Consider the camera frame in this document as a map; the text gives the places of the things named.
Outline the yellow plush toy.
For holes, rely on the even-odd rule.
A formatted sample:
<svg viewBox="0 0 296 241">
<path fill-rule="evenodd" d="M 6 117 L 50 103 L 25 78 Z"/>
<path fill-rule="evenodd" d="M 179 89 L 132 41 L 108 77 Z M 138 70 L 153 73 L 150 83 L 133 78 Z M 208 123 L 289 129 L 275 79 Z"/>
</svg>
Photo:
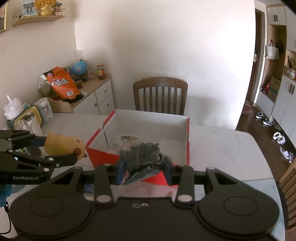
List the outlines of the yellow plush toy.
<svg viewBox="0 0 296 241">
<path fill-rule="evenodd" d="M 47 134 L 44 148 L 50 156 L 74 154 L 78 161 L 87 157 L 85 145 L 79 138 L 55 134 L 52 131 Z"/>
</svg>

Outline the black plastic bag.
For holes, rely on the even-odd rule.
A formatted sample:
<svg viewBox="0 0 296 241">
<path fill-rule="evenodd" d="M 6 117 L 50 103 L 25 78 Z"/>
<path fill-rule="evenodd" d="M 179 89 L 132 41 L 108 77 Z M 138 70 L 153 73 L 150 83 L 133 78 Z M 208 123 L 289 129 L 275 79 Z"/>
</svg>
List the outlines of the black plastic bag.
<svg viewBox="0 0 296 241">
<path fill-rule="evenodd" d="M 119 152 L 124 156 L 128 175 L 125 184 L 132 184 L 157 175 L 163 169 L 163 156 L 158 144 L 139 143 Z"/>
</svg>

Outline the white plastic bag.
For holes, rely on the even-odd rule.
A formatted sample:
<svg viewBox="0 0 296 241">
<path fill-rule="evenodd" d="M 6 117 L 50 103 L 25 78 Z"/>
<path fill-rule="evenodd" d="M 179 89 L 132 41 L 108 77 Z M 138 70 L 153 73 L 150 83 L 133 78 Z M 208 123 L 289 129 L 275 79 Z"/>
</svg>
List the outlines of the white plastic bag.
<svg viewBox="0 0 296 241">
<path fill-rule="evenodd" d="M 4 115 L 7 120 L 13 120 L 24 110 L 23 104 L 18 98 L 6 97 L 9 102 L 3 106 Z"/>
</svg>

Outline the red cardboard box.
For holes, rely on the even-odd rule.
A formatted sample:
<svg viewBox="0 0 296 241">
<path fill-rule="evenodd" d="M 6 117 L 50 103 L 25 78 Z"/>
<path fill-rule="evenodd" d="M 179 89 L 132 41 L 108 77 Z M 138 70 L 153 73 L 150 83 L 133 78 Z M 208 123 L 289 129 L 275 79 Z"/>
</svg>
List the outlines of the red cardboard box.
<svg viewBox="0 0 296 241">
<path fill-rule="evenodd" d="M 153 143 L 174 165 L 190 163 L 190 119 L 183 115 L 114 110 L 86 144 L 93 167 L 115 164 L 119 152 Z"/>
</svg>

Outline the orange snack bag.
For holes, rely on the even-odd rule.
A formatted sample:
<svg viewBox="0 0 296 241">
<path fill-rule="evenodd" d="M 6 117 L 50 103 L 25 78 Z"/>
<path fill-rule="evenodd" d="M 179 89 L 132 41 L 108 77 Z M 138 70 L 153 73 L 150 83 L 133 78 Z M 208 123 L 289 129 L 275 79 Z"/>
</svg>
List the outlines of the orange snack bag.
<svg viewBox="0 0 296 241">
<path fill-rule="evenodd" d="M 43 73 L 47 82 L 62 100 L 75 99 L 80 91 L 75 85 L 66 68 L 55 67 Z"/>
</svg>

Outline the brown wooden chair far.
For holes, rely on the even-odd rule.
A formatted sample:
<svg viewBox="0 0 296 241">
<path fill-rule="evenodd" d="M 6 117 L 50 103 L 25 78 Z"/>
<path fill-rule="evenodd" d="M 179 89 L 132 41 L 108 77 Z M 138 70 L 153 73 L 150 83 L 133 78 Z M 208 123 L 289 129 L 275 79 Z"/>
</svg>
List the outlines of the brown wooden chair far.
<svg viewBox="0 0 296 241">
<path fill-rule="evenodd" d="M 133 84 L 135 109 L 183 115 L 188 92 L 187 82 L 172 77 L 151 77 Z"/>
</svg>

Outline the brown wooden chair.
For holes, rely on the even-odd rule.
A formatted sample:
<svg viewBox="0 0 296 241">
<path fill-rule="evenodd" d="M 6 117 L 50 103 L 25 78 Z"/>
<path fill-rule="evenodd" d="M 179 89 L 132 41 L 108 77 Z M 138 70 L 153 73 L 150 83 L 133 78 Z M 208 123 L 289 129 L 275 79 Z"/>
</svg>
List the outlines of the brown wooden chair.
<svg viewBox="0 0 296 241">
<path fill-rule="evenodd" d="M 135 109 L 183 115 L 188 92 L 187 82 L 172 77 L 151 77 L 133 84 Z"/>
<path fill-rule="evenodd" d="M 283 196 L 286 233 L 295 230 L 295 159 L 277 181 Z"/>
</svg>

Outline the white side cabinet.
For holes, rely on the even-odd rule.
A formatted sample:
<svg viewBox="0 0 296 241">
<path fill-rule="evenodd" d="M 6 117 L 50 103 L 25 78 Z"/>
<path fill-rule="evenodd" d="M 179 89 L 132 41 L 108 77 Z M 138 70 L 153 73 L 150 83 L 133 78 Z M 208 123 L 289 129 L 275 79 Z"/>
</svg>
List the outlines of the white side cabinet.
<svg viewBox="0 0 296 241">
<path fill-rule="evenodd" d="M 103 80 L 95 75 L 83 82 L 80 89 L 83 98 L 71 104 L 73 113 L 109 115 L 115 109 L 111 80 L 111 75 L 106 73 Z"/>
</svg>

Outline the blue globe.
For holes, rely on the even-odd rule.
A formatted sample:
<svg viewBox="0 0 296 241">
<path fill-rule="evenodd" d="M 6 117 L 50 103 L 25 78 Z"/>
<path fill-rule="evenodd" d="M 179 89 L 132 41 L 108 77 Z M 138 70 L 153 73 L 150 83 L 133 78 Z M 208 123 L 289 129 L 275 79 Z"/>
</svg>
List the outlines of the blue globe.
<svg viewBox="0 0 296 241">
<path fill-rule="evenodd" d="M 81 79 L 82 82 L 86 82 L 87 78 L 84 76 L 88 72 L 87 65 L 83 60 L 79 60 L 72 66 L 72 75 L 75 81 Z"/>
</svg>

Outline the brown wooden chair right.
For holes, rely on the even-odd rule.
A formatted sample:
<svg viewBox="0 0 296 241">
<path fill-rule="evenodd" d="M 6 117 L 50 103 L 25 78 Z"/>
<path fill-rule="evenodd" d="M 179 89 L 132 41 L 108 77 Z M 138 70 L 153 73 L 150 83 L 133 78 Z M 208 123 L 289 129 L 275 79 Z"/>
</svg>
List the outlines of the brown wooden chair right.
<svg viewBox="0 0 296 241">
<path fill-rule="evenodd" d="M 295 159 L 277 181 L 283 196 L 286 233 L 295 230 Z"/>
</svg>

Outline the red lid sauce jar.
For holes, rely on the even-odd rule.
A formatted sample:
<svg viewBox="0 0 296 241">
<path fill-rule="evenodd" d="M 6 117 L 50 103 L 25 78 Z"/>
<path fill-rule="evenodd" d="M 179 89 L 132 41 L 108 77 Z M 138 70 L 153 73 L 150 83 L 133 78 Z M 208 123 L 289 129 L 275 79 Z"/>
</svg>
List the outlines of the red lid sauce jar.
<svg viewBox="0 0 296 241">
<path fill-rule="evenodd" d="M 105 71 L 104 71 L 104 64 L 99 64 L 96 66 L 97 68 L 97 75 L 99 80 L 105 79 Z"/>
</svg>

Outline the hanging tote bag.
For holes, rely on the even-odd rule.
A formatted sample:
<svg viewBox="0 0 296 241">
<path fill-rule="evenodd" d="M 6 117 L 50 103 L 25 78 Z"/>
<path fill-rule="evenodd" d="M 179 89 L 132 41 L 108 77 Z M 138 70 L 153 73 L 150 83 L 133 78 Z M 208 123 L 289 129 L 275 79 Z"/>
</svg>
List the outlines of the hanging tote bag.
<svg viewBox="0 0 296 241">
<path fill-rule="evenodd" d="M 274 45 L 273 40 L 270 39 L 269 45 L 265 47 L 266 59 L 269 60 L 278 60 L 279 58 L 279 49 Z"/>
</svg>

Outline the wooden wall shelf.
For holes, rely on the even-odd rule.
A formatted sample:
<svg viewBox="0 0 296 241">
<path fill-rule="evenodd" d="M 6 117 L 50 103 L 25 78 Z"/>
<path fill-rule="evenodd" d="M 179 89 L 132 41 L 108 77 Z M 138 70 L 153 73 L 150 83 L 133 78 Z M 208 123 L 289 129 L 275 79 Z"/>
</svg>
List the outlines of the wooden wall shelf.
<svg viewBox="0 0 296 241">
<path fill-rule="evenodd" d="M 64 18 L 65 16 L 58 12 L 56 13 L 51 8 L 45 8 L 41 11 L 31 12 L 30 9 L 20 9 L 13 16 L 13 26 L 37 23 L 37 22 L 51 22 Z"/>
</svg>

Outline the white wall cabinet unit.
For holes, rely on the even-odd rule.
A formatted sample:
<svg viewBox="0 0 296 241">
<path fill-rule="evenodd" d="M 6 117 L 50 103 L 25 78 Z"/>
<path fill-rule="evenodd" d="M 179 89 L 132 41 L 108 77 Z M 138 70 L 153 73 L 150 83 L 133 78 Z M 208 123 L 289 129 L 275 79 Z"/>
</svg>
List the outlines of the white wall cabinet unit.
<svg viewBox="0 0 296 241">
<path fill-rule="evenodd" d="M 279 49 L 278 60 L 266 59 L 256 106 L 276 121 L 295 143 L 295 11 L 284 1 L 261 1 L 266 9 L 265 47 L 270 39 Z"/>
</svg>

